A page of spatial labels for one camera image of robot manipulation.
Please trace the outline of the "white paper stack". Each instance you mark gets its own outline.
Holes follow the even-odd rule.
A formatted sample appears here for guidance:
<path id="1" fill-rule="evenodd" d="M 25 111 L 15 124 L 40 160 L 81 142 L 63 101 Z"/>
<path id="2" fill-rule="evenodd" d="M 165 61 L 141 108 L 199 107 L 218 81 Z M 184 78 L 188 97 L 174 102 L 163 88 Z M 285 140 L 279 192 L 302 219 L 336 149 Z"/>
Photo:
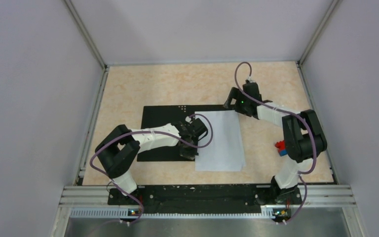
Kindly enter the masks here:
<path id="1" fill-rule="evenodd" d="M 239 172 L 246 165 L 238 113 L 235 111 L 196 111 L 196 117 L 209 127 L 212 141 L 198 150 L 196 171 Z"/>

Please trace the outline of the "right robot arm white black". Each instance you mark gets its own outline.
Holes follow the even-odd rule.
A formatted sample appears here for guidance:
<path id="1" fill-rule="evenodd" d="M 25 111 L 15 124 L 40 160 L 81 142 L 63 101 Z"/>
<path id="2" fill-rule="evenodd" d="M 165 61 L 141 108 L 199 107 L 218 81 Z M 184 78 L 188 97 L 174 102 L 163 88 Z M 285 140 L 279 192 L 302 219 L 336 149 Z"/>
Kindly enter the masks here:
<path id="1" fill-rule="evenodd" d="M 270 100 L 263 101 L 258 84 L 252 80 L 246 80 L 242 88 L 232 87 L 224 107 L 282 128 L 287 158 L 271 179 L 269 196 L 273 202 L 283 203 L 297 187 L 299 176 L 311 173 L 317 157 L 327 149 L 316 112 L 311 109 L 299 112 Z"/>

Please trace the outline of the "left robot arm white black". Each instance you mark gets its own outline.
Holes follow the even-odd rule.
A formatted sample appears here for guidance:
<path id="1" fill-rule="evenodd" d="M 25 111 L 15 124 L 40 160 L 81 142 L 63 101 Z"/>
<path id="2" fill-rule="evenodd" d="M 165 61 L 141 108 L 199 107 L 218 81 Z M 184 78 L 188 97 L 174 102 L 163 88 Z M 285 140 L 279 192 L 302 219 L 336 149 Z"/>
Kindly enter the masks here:
<path id="1" fill-rule="evenodd" d="M 103 167 L 101 172 L 120 188 L 120 198 L 126 204 L 133 204 L 139 194 L 129 169 L 138 154 L 163 147 L 177 147 L 179 156 L 193 160 L 198 155 L 197 150 L 204 147 L 199 140 L 207 135 L 213 136 L 212 125 L 199 118 L 144 129 L 129 129 L 121 124 L 96 147 L 91 159 L 97 158 Z"/>

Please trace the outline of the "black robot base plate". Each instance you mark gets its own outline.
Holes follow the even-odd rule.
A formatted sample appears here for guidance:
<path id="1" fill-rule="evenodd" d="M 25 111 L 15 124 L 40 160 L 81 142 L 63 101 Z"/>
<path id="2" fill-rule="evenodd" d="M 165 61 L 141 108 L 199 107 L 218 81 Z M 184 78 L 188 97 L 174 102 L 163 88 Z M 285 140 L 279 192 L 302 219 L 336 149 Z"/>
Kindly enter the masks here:
<path id="1" fill-rule="evenodd" d="M 109 190 L 108 205 L 138 205 L 145 214 L 244 214 L 260 213 L 265 205 L 290 207 L 301 204 L 300 190 L 274 197 L 270 185 L 146 185 L 131 197 Z"/>

